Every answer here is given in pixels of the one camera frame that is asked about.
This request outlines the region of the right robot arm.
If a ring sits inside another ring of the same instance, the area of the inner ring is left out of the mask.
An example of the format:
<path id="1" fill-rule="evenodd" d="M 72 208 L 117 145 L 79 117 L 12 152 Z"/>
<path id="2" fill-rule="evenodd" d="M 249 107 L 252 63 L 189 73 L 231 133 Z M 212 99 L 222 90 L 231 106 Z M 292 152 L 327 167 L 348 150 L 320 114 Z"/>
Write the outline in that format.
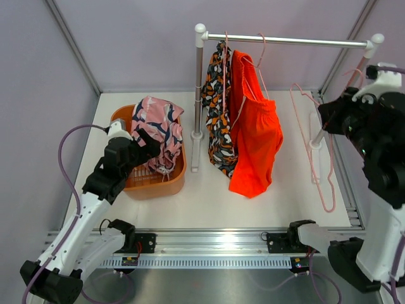
<path id="1" fill-rule="evenodd" d="M 287 246 L 310 247 L 325 255 L 334 271 L 362 293 L 391 283 L 404 285 L 404 94 L 385 92 L 372 103 L 348 87 L 319 106 L 324 129 L 345 136 L 363 161 L 368 189 L 376 195 L 364 239 L 328 232 L 313 220 L 293 222 Z"/>

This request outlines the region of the pink navy patterned shorts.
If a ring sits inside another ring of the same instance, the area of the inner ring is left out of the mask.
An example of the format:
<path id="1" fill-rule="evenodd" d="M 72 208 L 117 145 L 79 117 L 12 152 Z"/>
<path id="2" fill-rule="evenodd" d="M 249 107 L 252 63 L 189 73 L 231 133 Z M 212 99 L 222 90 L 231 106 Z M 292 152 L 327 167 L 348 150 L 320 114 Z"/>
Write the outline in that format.
<path id="1" fill-rule="evenodd" d="M 144 166 L 150 172 L 161 174 L 163 179 L 170 179 L 170 174 L 174 171 L 177 158 L 181 153 L 183 128 L 178 119 L 183 112 L 182 107 L 152 96 L 146 96 L 134 105 L 131 135 L 141 146 L 145 142 L 138 134 L 140 129 L 159 141 L 159 155 L 150 159 Z"/>

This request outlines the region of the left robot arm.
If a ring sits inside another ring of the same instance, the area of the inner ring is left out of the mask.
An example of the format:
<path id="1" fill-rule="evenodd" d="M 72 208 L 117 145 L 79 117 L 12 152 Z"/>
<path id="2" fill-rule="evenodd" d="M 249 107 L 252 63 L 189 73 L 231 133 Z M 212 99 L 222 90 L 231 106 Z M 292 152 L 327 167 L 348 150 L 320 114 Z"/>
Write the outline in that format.
<path id="1" fill-rule="evenodd" d="M 26 284 L 22 303 L 33 294 L 50 303 L 74 303 L 85 280 L 102 261 L 117 251 L 141 249 L 135 227 L 113 220 L 89 246 L 85 242 L 93 227 L 123 191 L 130 173 L 160 154 L 160 143 L 144 129 L 139 143 L 126 131 L 104 129 L 110 137 L 104 154 L 77 194 L 77 211 L 69 218 L 48 249 L 36 261 L 25 261 L 20 269 Z"/>

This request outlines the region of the pink wire hanger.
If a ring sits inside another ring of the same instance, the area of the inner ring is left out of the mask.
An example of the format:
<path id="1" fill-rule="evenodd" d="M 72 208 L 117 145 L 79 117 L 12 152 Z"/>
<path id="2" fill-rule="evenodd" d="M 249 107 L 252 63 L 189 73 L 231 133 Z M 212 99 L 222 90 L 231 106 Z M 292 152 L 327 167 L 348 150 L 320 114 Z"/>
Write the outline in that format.
<path id="1" fill-rule="evenodd" d="M 324 195 L 321 190 L 320 186 L 320 181 L 321 181 L 321 176 L 320 176 L 320 169 L 321 169 L 321 163 L 320 163 L 320 152 L 322 149 L 322 138 L 325 135 L 325 131 L 323 129 L 320 129 L 320 132 L 318 135 L 315 136 L 314 139 L 306 140 L 303 127 L 299 118 L 298 110 L 297 110 L 297 105 L 294 100 L 294 95 L 293 95 L 293 88 L 297 88 L 301 96 L 307 97 L 309 100 L 311 100 L 316 106 L 320 105 L 319 101 L 316 101 L 314 97 L 310 96 L 308 93 L 305 93 L 301 86 L 297 83 L 293 83 L 290 88 L 289 88 L 289 94 L 290 94 L 290 100 L 292 101 L 294 113 L 296 115 L 297 123 L 299 126 L 299 130 L 301 133 L 301 137 L 304 143 L 304 147 L 306 150 L 306 154 L 308 157 L 310 169 L 311 169 L 311 181 L 316 185 L 316 188 L 318 190 L 318 194 L 320 196 L 321 200 L 321 205 L 323 207 L 323 210 L 326 213 L 333 213 L 336 208 L 336 195 L 335 195 L 335 186 L 332 182 L 332 174 L 333 174 L 333 152 L 329 152 L 329 172 L 327 174 L 327 182 L 330 185 L 330 190 L 332 194 L 332 206 L 327 207 L 327 204 L 325 202 Z"/>

